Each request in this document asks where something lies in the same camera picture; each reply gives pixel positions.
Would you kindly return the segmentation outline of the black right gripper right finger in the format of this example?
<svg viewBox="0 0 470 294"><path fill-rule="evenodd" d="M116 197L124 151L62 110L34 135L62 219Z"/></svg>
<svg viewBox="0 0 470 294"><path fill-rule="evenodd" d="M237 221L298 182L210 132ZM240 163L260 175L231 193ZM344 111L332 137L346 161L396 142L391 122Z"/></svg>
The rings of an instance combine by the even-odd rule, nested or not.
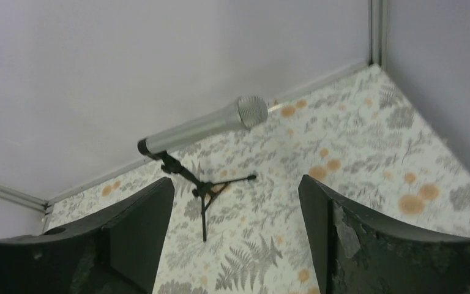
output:
<svg viewBox="0 0 470 294"><path fill-rule="evenodd" d="M399 221L308 175L298 193L321 293L470 293L470 238Z"/></svg>

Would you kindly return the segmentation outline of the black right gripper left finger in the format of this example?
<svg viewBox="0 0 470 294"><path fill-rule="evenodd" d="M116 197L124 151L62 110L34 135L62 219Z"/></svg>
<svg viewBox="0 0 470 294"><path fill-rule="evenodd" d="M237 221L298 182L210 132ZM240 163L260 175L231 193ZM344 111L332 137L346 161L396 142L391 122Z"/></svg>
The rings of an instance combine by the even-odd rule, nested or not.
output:
<svg viewBox="0 0 470 294"><path fill-rule="evenodd" d="M0 239L0 293L151 293L173 201L163 177L42 235Z"/></svg>

